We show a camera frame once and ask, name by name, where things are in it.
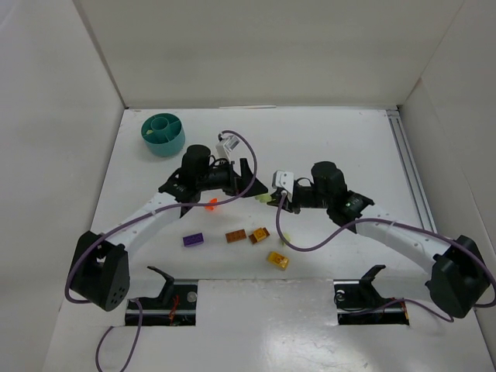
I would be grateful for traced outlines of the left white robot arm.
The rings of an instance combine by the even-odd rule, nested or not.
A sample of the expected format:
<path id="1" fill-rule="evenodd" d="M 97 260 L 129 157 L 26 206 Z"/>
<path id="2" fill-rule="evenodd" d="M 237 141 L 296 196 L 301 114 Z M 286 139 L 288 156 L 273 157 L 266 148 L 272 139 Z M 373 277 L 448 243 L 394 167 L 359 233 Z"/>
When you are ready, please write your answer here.
<path id="1" fill-rule="evenodd" d="M 257 164 L 242 158 L 239 165 L 236 171 L 230 160 L 212 160 L 208 147 L 189 146 L 181 166 L 142 208 L 108 232 L 80 236 L 64 289 L 66 299 L 114 310 L 129 292 L 133 256 L 163 227 L 201 205 L 202 192 L 220 190 L 230 202 L 267 193 L 256 177 Z"/>

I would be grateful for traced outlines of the orange translucent lego brick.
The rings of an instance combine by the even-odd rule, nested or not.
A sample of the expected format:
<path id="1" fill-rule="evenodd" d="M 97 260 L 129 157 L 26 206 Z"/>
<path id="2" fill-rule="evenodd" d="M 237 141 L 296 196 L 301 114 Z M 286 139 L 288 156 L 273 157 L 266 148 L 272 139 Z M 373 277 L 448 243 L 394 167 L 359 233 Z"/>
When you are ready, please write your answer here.
<path id="1" fill-rule="evenodd" d="M 258 244 L 270 236 L 269 231 L 266 227 L 260 227 L 255 229 L 249 236 L 249 240 L 252 244 Z"/>

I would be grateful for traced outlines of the small light green lego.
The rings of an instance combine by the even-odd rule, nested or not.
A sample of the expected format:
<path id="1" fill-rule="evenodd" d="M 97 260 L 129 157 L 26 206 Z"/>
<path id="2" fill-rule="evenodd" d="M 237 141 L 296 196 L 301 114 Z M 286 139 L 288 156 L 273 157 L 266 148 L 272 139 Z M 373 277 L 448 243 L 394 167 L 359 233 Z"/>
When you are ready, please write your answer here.
<path id="1" fill-rule="evenodd" d="M 289 242 L 291 242 L 291 237 L 290 237 L 290 235 L 289 235 L 289 234 L 287 234 L 287 233 L 285 233 L 285 232 L 284 232 L 284 233 L 283 233 L 283 237 L 282 237 L 282 238 L 280 238 L 280 241 L 281 241 L 281 245 L 282 245 L 282 246 L 287 246 L 287 244 L 288 244 Z"/>

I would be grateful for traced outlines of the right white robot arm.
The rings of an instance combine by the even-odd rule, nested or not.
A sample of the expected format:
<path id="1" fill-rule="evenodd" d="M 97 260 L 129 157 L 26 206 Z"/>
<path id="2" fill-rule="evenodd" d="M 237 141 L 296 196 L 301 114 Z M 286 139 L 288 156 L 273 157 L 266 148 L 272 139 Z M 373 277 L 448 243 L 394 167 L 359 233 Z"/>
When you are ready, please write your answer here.
<path id="1" fill-rule="evenodd" d="M 406 257 L 429 274 L 429 297 L 451 319 L 484 307 L 480 299 L 495 286 L 495 278 L 472 239 L 449 239 L 395 219 L 371 198 L 351 191 L 333 162 L 314 164 L 311 175 L 304 186 L 293 173 L 276 171 L 270 204 L 294 214 L 303 208 L 324 209 L 339 231 L 370 238 Z"/>

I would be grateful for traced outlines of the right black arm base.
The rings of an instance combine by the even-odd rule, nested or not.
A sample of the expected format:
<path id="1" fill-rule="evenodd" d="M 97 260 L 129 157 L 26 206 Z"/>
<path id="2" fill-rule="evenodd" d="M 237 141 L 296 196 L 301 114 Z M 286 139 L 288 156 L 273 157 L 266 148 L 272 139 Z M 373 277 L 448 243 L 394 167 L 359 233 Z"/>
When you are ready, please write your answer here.
<path id="1" fill-rule="evenodd" d="M 396 298 L 383 298 L 373 286 L 375 277 L 386 266 L 374 265 L 359 279 L 333 281 L 339 326 L 374 326 L 410 324 L 404 302 L 380 308 Z"/>

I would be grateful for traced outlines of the light green lego piece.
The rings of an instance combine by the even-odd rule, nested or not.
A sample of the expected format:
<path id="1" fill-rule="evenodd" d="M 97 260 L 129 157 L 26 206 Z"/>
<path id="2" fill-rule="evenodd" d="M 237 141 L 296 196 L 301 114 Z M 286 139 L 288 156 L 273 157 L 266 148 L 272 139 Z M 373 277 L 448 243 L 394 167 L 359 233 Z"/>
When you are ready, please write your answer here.
<path id="1" fill-rule="evenodd" d="M 260 203 L 263 203 L 263 204 L 268 204 L 268 203 L 272 202 L 272 200 L 273 200 L 273 198 L 270 194 L 257 195 L 255 197 L 255 199 L 257 201 L 259 201 Z"/>

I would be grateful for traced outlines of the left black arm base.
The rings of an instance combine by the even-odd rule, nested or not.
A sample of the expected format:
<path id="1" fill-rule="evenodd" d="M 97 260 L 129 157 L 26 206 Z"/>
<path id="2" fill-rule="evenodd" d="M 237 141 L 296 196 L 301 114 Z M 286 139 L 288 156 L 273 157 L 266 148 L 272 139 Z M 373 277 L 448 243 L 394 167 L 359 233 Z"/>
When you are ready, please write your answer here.
<path id="1" fill-rule="evenodd" d="M 148 266 L 153 276 L 131 281 L 127 294 L 126 326 L 194 326 L 198 281 L 176 279 L 163 270 Z"/>

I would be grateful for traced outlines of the yellow lego brick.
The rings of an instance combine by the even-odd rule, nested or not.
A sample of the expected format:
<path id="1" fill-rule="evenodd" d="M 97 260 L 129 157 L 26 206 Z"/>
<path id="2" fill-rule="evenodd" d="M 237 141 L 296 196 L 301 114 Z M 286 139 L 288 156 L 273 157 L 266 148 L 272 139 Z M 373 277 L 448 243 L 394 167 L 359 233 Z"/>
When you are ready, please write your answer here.
<path id="1" fill-rule="evenodd" d="M 278 270 L 287 270 L 290 260 L 288 257 L 276 251 L 271 251 L 267 256 L 267 262 L 276 267 Z"/>

